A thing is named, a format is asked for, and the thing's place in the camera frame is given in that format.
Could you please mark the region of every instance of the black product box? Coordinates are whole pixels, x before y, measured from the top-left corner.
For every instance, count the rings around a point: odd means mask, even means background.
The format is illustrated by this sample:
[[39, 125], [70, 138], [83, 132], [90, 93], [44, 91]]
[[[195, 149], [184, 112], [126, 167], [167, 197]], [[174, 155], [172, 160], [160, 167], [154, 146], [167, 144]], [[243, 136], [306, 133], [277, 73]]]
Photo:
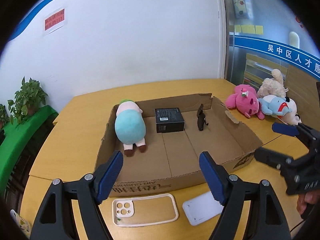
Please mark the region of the black product box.
[[184, 119], [179, 108], [155, 109], [157, 133], [180, 132], [184, 129]]

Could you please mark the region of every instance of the phone case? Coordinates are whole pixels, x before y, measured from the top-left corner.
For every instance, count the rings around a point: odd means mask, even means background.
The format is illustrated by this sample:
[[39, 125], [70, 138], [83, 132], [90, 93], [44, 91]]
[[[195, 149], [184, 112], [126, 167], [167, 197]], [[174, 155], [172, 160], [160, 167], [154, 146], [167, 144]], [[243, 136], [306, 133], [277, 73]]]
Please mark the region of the phone case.
[[193, 226], [197, 226], [216, 215], [221, 214], [223, 206], [208, 191], [198, 197], [185, 201], [182, 208]]
[[173, 222], [179, 213], [171, 194], [117, 198], [112, 202], [113, 223], [120, 227], [144, 227]]

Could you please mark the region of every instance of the plush toy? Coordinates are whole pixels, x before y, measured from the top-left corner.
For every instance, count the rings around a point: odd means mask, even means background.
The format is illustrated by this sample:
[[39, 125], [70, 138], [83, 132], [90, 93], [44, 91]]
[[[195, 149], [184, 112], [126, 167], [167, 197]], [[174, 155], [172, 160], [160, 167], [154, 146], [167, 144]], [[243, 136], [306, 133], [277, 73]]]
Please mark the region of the plush toy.
[[300, 116], [297, 114], [296, 102], [290, 98], [289, 102], [287, 102], [287, 105], [289, 108], [292, 109], [292, 112], [287, 113], [284, 116], [279, 118], [287, 124], [298, 125], [298, 123], [301, 122], [301, 119], [300, 119]]
[[234, 89], [235, 93], [230, 95], [225, 101], [227, 108], [237, 108], [245, 117], [250, 118], [256, 114], [260, 120], [264, 119], [261, 112], [261, 105], [257, 98], [256, 90], [249, 85], [238, 85]]
[[146, 125], [142, 118], [142, 110], [131, 100], [120, 102], [116, 112], [115, 131], [116, 135], [123, 143], [124, 154], [128, 157], [133, 155], [133, 144], [140, 152], [147, 149], [145, 142]]
[[258, 98], [263, 98], [267, 95], [275, 95], [280, 98], [285, 97], [288, 89], [284, 89], [283, 77], [279, 69], [271, 71], [273, 78], [265, 78], [258, 90]]
[[281, 117], [292, 112], [292, 109], [287, 104], [290, 100], [288, 97], [279, 98], [275, 95], [268, 95], [258, 100], [261, 103], [261, 111], [266, 115]]

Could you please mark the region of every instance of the open cardboard box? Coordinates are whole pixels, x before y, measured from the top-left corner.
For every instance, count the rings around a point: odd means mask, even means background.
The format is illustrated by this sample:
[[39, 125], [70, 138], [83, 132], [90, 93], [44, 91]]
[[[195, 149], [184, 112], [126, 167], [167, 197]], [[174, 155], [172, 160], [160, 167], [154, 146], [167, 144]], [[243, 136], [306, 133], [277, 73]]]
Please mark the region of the open cardboard box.
[[[136, 102], [143, 110], [147, 151], [135, 149], [133, 157], [124, 156], [122, 170], [110, 196], [149, 195], [204, 183], [199, 155], [208, 151], [217, 164], [230, 173], [248, 165], [253, 151], [262, 145], [244, 123], [235, 119], [212, 94], [193, 94]], [[209, 123], [198, 130], [197, 110], [204, 105]], [[113, 107], [99, 149], [95, 169], [105, 163], [114, 150], [123, 152], [115, 133], [116, 111]], [[184, 131], [156, 133], [155, 108], [178, 107], [185, 120]]]

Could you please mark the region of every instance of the finger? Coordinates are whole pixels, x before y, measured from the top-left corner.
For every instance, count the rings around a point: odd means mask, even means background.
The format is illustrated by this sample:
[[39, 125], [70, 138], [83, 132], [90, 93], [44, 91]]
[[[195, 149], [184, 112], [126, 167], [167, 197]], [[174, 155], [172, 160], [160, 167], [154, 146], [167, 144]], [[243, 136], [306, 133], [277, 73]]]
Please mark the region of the finger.
[[306, 204], [300, 204], [297, 205], [297, 211], [300, 215], [302, 215], [304, 213], [304, 211], [306, 210], [307, 205]]
[[305, 196], [306, 196], [306, 194], [299, 194], [299, 197], [298, 197], [299, 204], [305, 204], [306, 203], [304, 201]]
[[307, 192], [304, 201], [310, 204], [316, 204], [320, 199], [320, 190]]

